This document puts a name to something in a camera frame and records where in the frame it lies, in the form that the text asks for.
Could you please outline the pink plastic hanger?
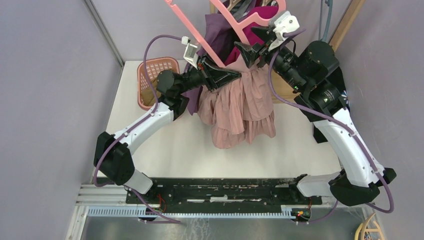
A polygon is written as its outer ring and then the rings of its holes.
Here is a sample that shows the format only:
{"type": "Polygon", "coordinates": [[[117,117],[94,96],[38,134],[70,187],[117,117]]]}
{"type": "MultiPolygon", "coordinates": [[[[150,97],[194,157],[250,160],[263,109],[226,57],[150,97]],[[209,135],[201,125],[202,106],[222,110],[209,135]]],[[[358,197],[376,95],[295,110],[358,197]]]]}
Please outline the pink plastic hanger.
{"type": "Polygon", "coordinates": [[[206,32],[205,35],[201,35],[196,29],[193,23],[190,22],[188,17],[183,11],[173,3],[172,0],[165,2],[176,16],[182,21],[189,32],[193,35],[196,41],[201,45],[203,51],[200,54],[207,53],[211,59],[219,66],[224,67],[225,60],[229,53],[234,48],[234,45],[230,43],[230,40],[236,36],[237,39],[241,40],[242,43],[248,44],[249,40],[245,30],[252,26],[267,27],[270,23],[270,18],[265,16],[270,13],[273,17],[277,14],[282,14],[286,10],[286,1],[278,0],[276,7],[271,6],[258,6],[256,7],[256,1],[254,0],[251,7],[250,4],[247,6],[249,13],[246,16],[236,20],[231,14],[227,6],[220,0],[211,0],[209,3],[218,10],[218,13],[210,13],[205,15],[206,20],[206,32]]]}

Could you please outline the tan brown skirt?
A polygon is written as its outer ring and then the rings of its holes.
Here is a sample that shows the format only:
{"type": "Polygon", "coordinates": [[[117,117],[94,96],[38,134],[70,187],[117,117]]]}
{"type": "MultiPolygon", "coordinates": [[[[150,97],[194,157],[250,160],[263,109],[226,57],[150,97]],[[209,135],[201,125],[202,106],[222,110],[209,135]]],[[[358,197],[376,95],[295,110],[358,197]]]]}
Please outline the tan brown skirt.
{"type": "Polygon", "coordinates": [[[142,105],[146,107],[152,107],[157,101],[151,88],[142,90],[140,93],[140,99],[142,105]]]}

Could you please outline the pink pleated skirt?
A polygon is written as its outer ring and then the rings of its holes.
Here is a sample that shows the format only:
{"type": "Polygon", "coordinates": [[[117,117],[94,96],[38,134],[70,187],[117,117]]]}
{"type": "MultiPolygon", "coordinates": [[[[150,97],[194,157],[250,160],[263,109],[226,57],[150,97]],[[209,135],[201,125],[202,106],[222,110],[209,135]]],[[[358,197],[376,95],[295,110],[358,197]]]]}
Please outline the pink pleated skirt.
{"type": "Polygon", "coordinates": [[[259,135],[276,136],[274,104],[268,81],[268,66],[246,67],[242,58],[228,69],[241,77],[215,91],[203,90],[198,116],[211,126],[212,143],[229,149],[245,141],[252,144],[259,135]]]}

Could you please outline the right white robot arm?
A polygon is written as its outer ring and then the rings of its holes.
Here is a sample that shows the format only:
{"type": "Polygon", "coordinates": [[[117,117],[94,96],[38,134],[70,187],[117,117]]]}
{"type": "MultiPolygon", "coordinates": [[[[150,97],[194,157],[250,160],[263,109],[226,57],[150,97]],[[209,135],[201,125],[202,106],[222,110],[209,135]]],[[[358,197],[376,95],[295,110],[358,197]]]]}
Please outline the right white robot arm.
{"type": "Polygon", "coordinates": [[[332,46],[315,40],[301,55],[295,55],[285,43],[271,47],[277,38],[269,28],[252,30],[262,39],[262,44],[235,43],[245,64],[248,67],[266,64],[270,73],[277,73],[288,83],[296,93],[291,105],[313,124],[316,141],[331,145],[342,166],[332,174],[297,177],[288,191],[289,199],[302,204],[309,197],[334,197],[349,207],[371,206],[381,188],[390,190],[389,183],[397,174],[374,158],[358,133],[342,95],[343,73],[332,46]]]}

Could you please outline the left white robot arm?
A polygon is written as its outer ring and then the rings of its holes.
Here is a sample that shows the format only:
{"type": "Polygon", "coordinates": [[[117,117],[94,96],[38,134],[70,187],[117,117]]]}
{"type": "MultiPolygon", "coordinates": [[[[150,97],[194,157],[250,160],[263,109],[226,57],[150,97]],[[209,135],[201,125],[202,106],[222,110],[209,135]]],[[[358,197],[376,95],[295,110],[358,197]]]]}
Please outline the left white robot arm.
{"type": "Polygon", "coordinates": [[[185,92],[205,86],[214,91],[239,79],[242,74],[218,67],[208,57],[202,57],[184,73],[164,69],[156,77],[153,93],[160,93],[156,103],[139,119],[115,132],[102,132],[97,137],[93,165],[95,173],[103,173],[111,183],[138,192],[149,204],[156,200],[154,182],[135,168],[133,154],[155,132],[178,119],[186,110],[189,98],[185,92]]]}

